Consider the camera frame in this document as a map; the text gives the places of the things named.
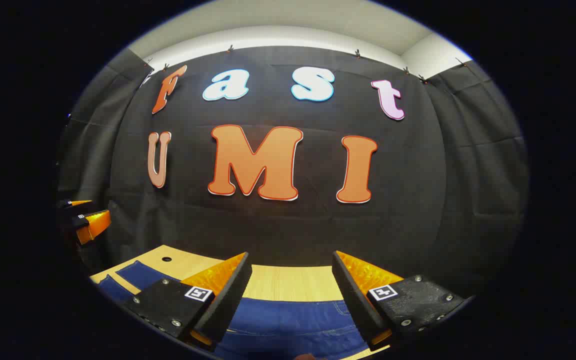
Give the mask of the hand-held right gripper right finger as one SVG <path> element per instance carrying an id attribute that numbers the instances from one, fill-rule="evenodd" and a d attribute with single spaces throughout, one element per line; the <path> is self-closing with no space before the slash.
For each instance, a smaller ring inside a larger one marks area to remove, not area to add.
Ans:
<path id="1" fill-rule="evenodd" d="M 395 349 L 423 338 L 470 304 L 469 297 L 428 276 L 404 278 L 338 250 L 333 252 L 331 270 L 371 351 Z"/>

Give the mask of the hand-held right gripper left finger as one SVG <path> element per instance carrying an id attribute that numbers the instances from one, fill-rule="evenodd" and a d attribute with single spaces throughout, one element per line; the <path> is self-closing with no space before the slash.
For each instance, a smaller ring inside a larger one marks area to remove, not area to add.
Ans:
<path id="1" fill-rule="evenodd" d="M 212 352 L 226 334 L 251 275 L 245 251 L 183 280 L 152 277 L 122 307 L 169 337 Z"/>

